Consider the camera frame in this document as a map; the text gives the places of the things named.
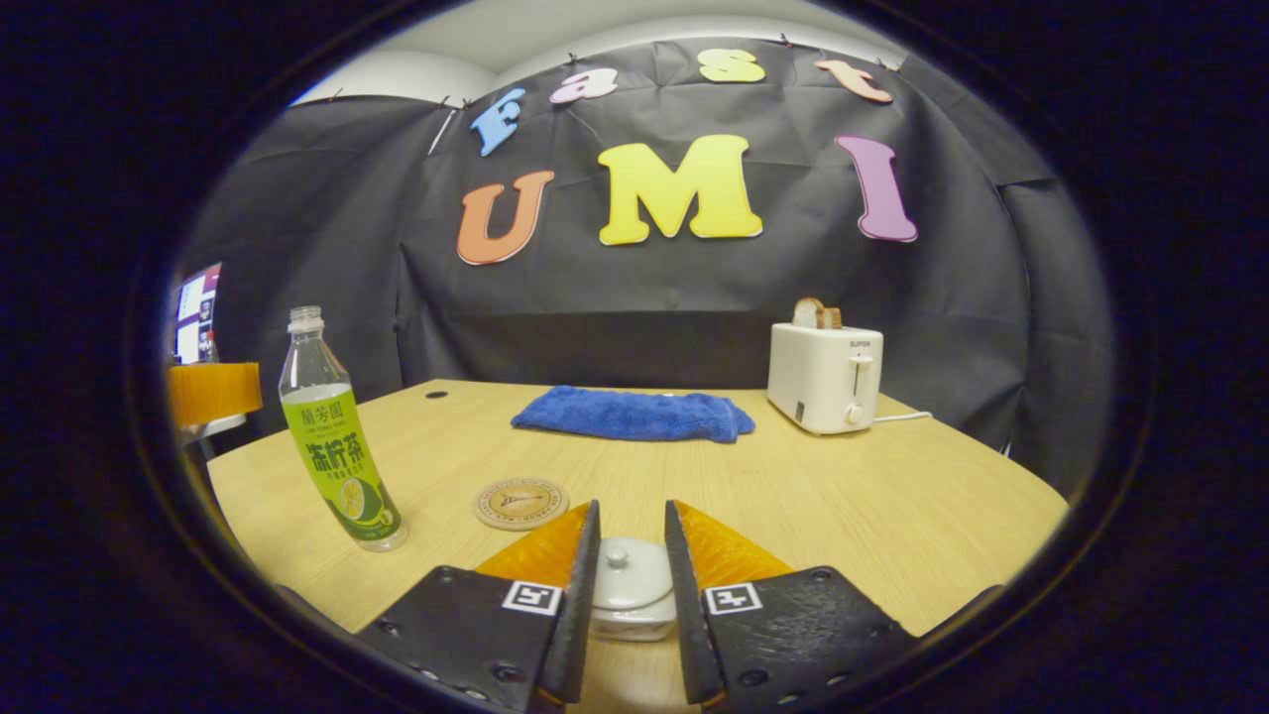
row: coaster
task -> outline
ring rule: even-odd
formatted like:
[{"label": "coaster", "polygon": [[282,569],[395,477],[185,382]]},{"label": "coaster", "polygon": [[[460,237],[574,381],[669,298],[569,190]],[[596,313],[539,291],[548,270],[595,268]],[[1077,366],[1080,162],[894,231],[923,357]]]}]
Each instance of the coaster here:
[{"label": "coaster", "polygon": [[569,495],[542,479],[506,479],[490,484],[472,505],[481,523],[504,531],[533,530],[566,509]]}]

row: ceiling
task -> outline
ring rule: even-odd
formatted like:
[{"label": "ceiling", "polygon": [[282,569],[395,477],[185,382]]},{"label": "ceiling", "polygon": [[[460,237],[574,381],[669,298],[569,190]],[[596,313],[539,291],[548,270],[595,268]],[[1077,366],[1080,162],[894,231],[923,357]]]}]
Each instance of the ceiling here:
[{"label": "ceiling", "polygon": [[377,48],[444,55],[499,74],[525,57],[579,37],[692,15],[787,20],[898,49],[859,23],[805,0],[473,0],[419,23]]}]

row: table surface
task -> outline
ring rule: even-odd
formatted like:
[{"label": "table surface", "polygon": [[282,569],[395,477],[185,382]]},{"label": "table surface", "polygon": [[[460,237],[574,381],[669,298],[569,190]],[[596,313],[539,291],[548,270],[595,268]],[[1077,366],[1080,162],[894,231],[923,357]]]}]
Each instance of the table surface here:
[{"label": "table surface", "polygon": [[[364,552],[344,534],[287,432],[212,460],[216,497],[263,574],[350,632],[431,568],[475,568],[519,539],[472,515],[485,486],[515,477],[549,479],[574,506],[598,500],[605,538],[664,543],[665,501],[676,498],[793,569],[832,566],[914,635],[1010,580],[1066,514],[1037,477],[937,420],[817,438],[764,391],[700,391],[730,398],[758,429],[731,445],[513,430],[511,417],[547,389],[434,380],[358,407],[410,525],[391,553]],[[431,392],[448,396],[426,399]],[[878,416],[914,411],[884,396],[877,406]],[[675,633],[590,640],[582,701],[570,711],[636,710],[698,710],[684,703]]]}]

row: bread slice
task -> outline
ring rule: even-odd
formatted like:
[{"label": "bread slice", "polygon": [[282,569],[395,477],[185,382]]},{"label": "bread slice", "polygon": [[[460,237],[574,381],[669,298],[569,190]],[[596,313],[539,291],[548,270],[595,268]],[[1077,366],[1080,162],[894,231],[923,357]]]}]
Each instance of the bread slice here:
[{"label": "bread slice", "polygon": [[793,323],[799,327],[817,327],[821,312],[824,312],[824,302],[813,297],[803,297],[793,306]]},{"label": "bread slice", "polygon": [[820,311],[819,327],[821,330],[839,330],[841,328],[841,309],[836,307],[825,307]]}]

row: white ceramic lid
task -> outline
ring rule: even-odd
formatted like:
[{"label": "white ceramic lid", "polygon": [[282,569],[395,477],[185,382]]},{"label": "white ceramic lid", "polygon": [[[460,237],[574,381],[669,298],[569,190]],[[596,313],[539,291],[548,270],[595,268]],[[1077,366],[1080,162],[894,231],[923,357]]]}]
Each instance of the white ceramic lid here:
[{"label": "white ceramic lid", "polygon": [[633,538],[599,542],[593,605],[603,610],[633,610],[665,597],[674,586],[670,557],[664,545]]}]

